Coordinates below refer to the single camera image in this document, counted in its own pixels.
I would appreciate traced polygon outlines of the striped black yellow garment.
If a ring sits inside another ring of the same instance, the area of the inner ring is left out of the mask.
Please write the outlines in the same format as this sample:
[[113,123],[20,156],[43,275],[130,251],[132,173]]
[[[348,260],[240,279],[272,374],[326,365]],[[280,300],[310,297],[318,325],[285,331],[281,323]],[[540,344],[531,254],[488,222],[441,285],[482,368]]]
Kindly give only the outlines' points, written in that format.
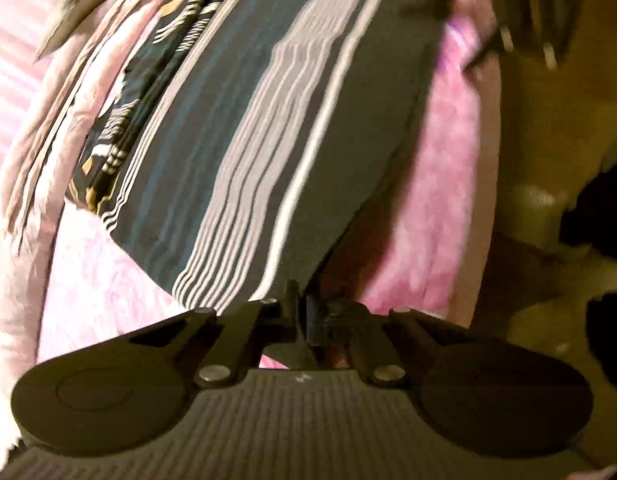
[[308,283],[418,148],[450,0],[186,0],[66,196],[182,307]]

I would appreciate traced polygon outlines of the pink floral bed blanket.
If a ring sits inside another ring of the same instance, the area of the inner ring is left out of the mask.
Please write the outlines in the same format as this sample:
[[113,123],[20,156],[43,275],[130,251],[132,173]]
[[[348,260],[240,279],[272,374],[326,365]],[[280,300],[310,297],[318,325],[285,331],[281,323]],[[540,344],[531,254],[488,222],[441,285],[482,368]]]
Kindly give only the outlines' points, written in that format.
[[[461,62],[486,27],[461,18],[436,62],[418,148],[389,191],[363,207],[307,294],[351,298],[380,314],[415,308],[468,324],[484,269],[497,179],[495,62]],[[101,220],[68,198],[54,239],[37,357],[46,361],[182,313],[118,246]]]

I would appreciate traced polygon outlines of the beige folded quilt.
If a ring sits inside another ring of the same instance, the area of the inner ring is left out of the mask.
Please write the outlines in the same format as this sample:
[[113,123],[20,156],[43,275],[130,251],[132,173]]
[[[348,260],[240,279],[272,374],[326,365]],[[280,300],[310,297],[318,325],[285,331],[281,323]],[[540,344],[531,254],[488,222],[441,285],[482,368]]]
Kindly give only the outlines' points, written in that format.
[[57,51],[0,168],[0,470],[19,437],[10,396],[36,364],[63,190],[98,106],[165,0],[104,0]]

